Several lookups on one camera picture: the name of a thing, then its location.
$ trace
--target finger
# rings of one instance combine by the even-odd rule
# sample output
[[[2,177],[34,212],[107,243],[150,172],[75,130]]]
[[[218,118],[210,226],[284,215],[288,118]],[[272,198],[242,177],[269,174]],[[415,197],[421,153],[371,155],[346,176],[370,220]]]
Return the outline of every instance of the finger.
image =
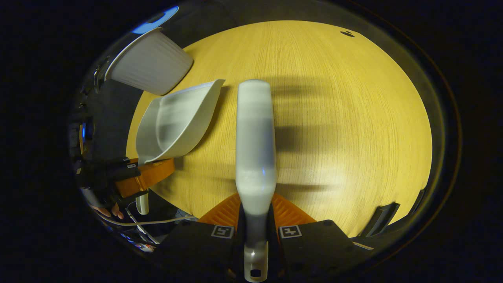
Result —
[[[119,217],[120,219],[124,219],[124,215],[122,214],[122,212],[120,211],[119,209],[119,205],[118,204],[115,204],[114,207],[112,207],[112,213]]]
[[[99,211],[101,214],[105,215],[106,217],[110,217],[110,212],[108,212],[108,210],[104,209],[103,207],[96,207],[96,206],[93,206],[91,205],[91,207],[97,211]]]

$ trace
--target wood grain surface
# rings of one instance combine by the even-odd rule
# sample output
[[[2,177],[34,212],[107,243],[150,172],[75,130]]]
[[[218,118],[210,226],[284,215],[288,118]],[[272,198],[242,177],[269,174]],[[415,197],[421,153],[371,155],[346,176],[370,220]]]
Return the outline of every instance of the wood grain surface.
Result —
[[[236,192],[237,86],[271,84],[276,131],[276,192],[317,221],[358,235],[375,208],[393,201],[405,216],[425,187],[432,136],[425,107],[402,69],[355,31],[304,21],[226,30],[184,48],[194,65],[170,92],[226,79],[205,135],[175,172],[151,189],[201,217]],[[129,132],[156,96],[144,92]]]

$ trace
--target cable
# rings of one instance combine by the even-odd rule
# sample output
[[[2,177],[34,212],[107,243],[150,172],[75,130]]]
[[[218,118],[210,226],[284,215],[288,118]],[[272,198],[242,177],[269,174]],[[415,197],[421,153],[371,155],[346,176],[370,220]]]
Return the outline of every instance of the cable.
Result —
[[[135,203],[135,202],[136,202],[136,201],[133,201],[132,203],[128,204],[126,208],[127,208],[127,209],[129,209],[129,206],[130,206],[130,205],[132,205],[132,204],[133,204],[133,203]]]
[[[106,221],[108,221],[110,223],[113,223],[115,225],[120,225],[120,226],[138,226],[138,225],[149,225],[149,224],[161,224],[161,223],[168,223],[168,222],[173,222],[173,221],[178,221],[178,220],[197,218],[197,217],[191,216],[191,217],[179,217],[179,218],[174,218],[174,219],[170,219],[170,220],[161,220],[161,221],[136,222],[136,223],[121,223],[121,222],[110,220],[110,219],[104,217],[103,215],[101,215],[100,213],[97,213],[97,214],[101,218],[103,218],[104,220],[106,220]]]

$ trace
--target white handle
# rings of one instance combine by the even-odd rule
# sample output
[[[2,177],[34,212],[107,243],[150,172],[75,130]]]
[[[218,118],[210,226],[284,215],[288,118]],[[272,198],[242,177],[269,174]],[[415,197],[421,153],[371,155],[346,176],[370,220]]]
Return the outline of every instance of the white handle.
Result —
[[[271,86],[260,80],[239,84],[236,117],[236,186],[246,216],[244,278],[262,282],[268,266],[267,212],[276,189]]]

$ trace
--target white cup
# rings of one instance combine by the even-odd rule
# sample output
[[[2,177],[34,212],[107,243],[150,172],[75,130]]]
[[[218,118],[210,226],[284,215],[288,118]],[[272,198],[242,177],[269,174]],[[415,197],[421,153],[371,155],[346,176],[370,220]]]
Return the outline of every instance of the white cup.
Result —
[[[142,34],[112,61],[105,80],[164,95],[185,76],[194,61],[162,34],[161,27]]]

